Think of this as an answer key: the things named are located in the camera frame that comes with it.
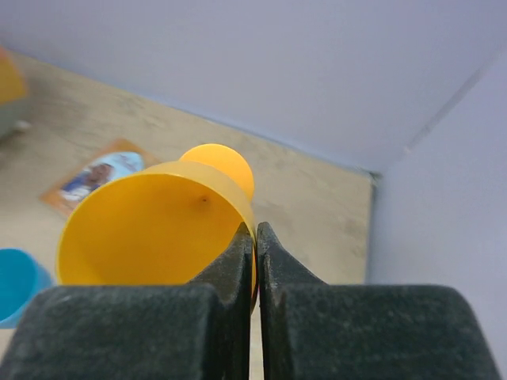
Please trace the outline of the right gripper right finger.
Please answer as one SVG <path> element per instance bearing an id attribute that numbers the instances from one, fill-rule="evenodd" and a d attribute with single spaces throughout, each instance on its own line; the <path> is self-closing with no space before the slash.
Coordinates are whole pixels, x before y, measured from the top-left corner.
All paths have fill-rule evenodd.
<path id="1" fill-rule="evenodd" d="M 467 300 L 438 285 L 331 285 L 257 228 L 267 379 L 498 379 Z"/>

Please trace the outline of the orange wine glass front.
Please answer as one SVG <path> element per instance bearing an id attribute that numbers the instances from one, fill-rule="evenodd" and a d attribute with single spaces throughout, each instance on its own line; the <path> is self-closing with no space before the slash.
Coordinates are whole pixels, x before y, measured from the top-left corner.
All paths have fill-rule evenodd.
<path id="1" fill-rule="evenodd" d="M 231 244 L 253 234 L 255 183 L 229 146 L 195 146 L 92 191 L 60 235 L 55 274 L 62 285 L 181 285 Z"/>

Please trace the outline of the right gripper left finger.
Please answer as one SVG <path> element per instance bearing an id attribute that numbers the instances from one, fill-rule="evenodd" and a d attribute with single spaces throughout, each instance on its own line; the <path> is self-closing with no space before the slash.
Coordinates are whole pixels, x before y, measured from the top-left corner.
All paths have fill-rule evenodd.
<path id="1" fill-rule="evenodd" d="M 241 225 L 186 284 L 39 293 L 2 358 L 2 378 L 248 378 L 253 248 Z"/>

